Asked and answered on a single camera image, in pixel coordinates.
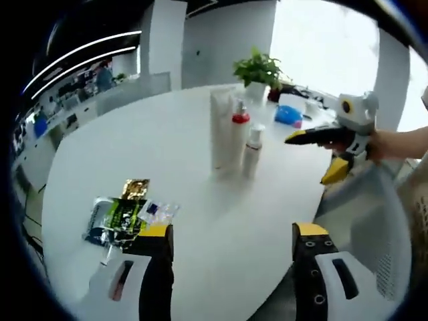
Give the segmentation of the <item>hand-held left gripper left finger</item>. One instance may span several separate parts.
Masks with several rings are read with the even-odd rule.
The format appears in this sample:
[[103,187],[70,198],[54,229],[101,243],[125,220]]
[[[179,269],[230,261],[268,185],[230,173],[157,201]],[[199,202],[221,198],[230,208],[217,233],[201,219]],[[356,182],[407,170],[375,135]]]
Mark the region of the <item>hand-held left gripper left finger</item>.
[[89,283],[88,320],[170,320],[173,225],[155,225],[102,263]]

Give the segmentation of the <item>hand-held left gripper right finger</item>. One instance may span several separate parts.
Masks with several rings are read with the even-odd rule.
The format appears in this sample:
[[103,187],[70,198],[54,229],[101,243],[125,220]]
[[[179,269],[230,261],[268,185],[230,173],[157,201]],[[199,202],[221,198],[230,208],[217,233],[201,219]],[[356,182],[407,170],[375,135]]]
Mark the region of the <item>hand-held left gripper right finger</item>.
[[292,225],[296,320],[377,320],[372,273],[314,223]]

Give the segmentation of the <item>person's right hand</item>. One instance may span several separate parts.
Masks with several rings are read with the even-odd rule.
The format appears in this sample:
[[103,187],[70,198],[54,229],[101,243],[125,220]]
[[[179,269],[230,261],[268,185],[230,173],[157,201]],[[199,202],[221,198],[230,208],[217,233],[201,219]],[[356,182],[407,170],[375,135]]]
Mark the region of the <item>person's right hand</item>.
[[378,165],[384,159],[394,158],[395,135],[396,132],[388,130],[373,131],[367,145],[367,159]]

